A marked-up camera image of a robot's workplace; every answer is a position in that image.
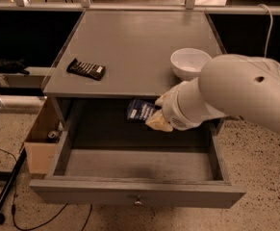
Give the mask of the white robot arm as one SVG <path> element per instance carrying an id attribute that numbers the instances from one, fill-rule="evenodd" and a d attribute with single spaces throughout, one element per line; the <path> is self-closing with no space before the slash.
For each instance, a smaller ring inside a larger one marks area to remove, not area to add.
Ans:
<path id="1" fill-rule="evenodd" d="M 280 135 L 280 64 L 237 54 L 208 61 L 199 76 L 156 100 L 160 110 L 145 121 L 158 131 L 186 131 L 206 120 L 234 116 Z"/>

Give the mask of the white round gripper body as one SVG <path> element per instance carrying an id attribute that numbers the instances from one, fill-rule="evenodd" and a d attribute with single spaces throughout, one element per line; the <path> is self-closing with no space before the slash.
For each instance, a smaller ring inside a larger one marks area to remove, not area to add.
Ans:
<path id="1" fill-rule="evenodd" d="M 186 131 L 216 118 L 216 109 L 200 93 L 198 80 L 183 81 L 165 94 L 162 105 L 165 120 L 176 130 Z"/>

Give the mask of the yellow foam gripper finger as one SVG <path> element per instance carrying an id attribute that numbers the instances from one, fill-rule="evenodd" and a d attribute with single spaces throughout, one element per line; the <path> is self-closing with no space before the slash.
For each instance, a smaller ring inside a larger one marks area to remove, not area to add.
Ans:
<path id="1" fill-rule="evenodd" d="M 163 107 L 164 104 L 170 99 L 170 92 L 167 91 L 166 93 L 162 94 L 156 101 L 155 105 L 158 107 Z"/>
<path id="2" fill-rule="evenodd" d="M 172 132 L 173 127 L 165 120 L 161 110 L 155 112 L 150 118 L 145 121 L 145 124 L 153 130 Z"/>

